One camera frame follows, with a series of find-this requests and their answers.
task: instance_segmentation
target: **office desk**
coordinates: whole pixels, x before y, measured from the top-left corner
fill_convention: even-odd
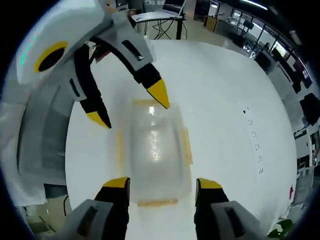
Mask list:
[[[184,16],[176,16],[164,11],[144,12],[136,15],[132,15],[131,18],[136,24],[147,23],[161,20],[173,20],[177,21],[176,25],[176,40],[181,39],[182,23],[185,20]]]
[[[255,215],[267,233],[289,206],[297,174],[290,121],[275,87],[256,62],[232,50],[193,41],[152,43],[154,65],[188,128],[192,192],[172,206],[131,204],[126,239],[196,239],[199,177],[220,183],[228,198]],[[121,177],[116,134],[123,109],[132,99],[150,98],[112,54],[91,70],[112,129],[90,121],[80,104],[74,104],[65,150],[72,209],[94,199],[106,181]]]

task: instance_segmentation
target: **computer monitor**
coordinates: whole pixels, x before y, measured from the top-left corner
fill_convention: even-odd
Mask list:
[[[165,0],[162,10],[175,13],[179,16],[185,3],[186,0]]]

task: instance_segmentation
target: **yellow circle marking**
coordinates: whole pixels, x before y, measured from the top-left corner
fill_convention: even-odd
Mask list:
[[[34,64],[34,71],[36,73],[39,73],[39,66],[40,64],[45,60],[46,57],[48,57],[51,53],[53,53],[54,51],[58,50],[58,49],[65,49],[67,48],[68,43],[66,41],[59,41],[55,44],[53,44],[51,47],[48,47],[42,54],[41,56],[38,58],[38,61],[36,61],[36,63]]]

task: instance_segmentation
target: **transparent plastic container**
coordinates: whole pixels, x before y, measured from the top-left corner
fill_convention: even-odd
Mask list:
[[[176,104],[135,100],[120,134],[123,175],[131,178],[130,200],[141,207],[176,204],[191,190],[189,139]]]

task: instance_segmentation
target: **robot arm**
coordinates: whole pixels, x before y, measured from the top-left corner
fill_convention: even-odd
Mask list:
[[[69,84],[87,116],[111,128],[90,70],[89,40],[114,53],[150,95],[169,108],[167,90],[143,36],[125,12],[111,13],[104,0],[63,0],[42,17],[17,52],[20,84],[38,85],[53,71]]]

